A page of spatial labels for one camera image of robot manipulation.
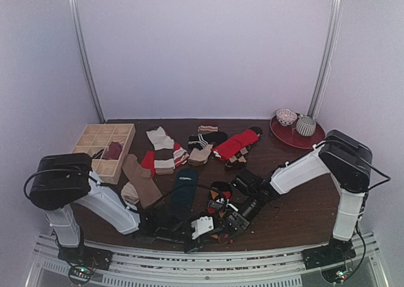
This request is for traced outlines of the argyle black red orange sock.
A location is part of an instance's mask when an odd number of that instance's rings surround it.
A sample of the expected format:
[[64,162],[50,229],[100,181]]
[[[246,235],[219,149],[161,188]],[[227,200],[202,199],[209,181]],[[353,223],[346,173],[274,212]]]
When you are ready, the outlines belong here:
[[[211,190],[208,193],[208,202],[215,199],[228,199],[232,203],[233,190],[229,183],[223,181],[214,181],[211,185]],[[227,216],[234,210],[224,210],[220,212],[214,212],[213,210],[206,209],[208,216],[213,218],[214,229],[208,232],[208,236],[214,240],[217,240],[222,244],[231,244],[234,242],[235,236],[233,226],[230,226],[227,220]]]

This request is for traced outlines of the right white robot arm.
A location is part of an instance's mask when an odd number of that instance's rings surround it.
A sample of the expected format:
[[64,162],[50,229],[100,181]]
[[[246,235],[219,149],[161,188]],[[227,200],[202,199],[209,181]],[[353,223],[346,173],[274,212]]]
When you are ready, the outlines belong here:
[[324,248],[328,262],[338,262],[347,252],[355,226],[364,212],[369,192],[372,151],[366,145],[334,129],[324,141],[300,158],[280,165],[266,179],[247,169],[241,170],[231,186],[247,199],[230,208],[214,222],[213,233],[221,241],[230,241],[246,230],[265,204],[288,194],[291,190],[323,175],[330,175],[340,201],[331,243]]

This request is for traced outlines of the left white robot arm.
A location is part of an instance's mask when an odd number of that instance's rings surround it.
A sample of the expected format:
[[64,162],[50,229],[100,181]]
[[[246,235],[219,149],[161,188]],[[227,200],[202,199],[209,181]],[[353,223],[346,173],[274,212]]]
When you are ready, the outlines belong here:
[[87,263],[91,252],[84,244],[83,230],[75,220],[72,203],[97,214],[122,235],[183,243],[186,253],[202,247],[203,237],[212,231],[212,217],[200,216],[177,230],[165,230],[158,225],[159,217],[152,209],[138,211],[128,204],[92,170],[91,162],[85,153],[45,156],[23,186],[25,197],[45,212],[60,251],[75,263]]

